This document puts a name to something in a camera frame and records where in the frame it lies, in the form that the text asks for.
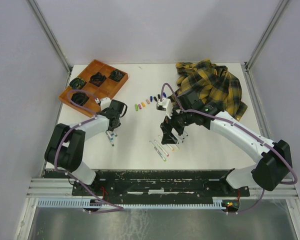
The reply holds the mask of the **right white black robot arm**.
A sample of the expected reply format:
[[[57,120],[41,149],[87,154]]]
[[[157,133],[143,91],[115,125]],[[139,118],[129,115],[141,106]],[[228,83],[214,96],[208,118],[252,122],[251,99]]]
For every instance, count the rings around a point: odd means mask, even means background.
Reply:
[[[214,102],[204,104],[192,90],[177,96],[177,102],[180,103],[179,110],[173,108],[169,98],[159,99],[156,103],[157,110],[166,113],[160,124],[163,145],[178,143],[178,138],[172,131],[182,136],[185,127],[195,124],[225,137],[255,162],[249,167],[230,170],[225,175],[225,180],[219,183],[221,193],[230,196],[237,189],[252,184],[257,184],[266,191],[273,191],[279,184],[285,184],[284,178],[293,167],[287,142],[275,142],[252,132],[220,105]]]

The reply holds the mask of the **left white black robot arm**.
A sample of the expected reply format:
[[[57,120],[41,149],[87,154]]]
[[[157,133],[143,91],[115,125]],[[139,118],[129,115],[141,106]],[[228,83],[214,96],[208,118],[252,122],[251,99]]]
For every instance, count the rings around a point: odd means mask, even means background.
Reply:
[[[83,161],[85,141],[118,128],[120,118],[127,110],[125,103],[105,97],[101,99],[101,111],[94,112],[88,120],[73,125],[57,124],[45,150],[45,161],[70,173],[75,180],[83,183],[83,189],[89,195],[96,195],[101,183],[96,172]]]

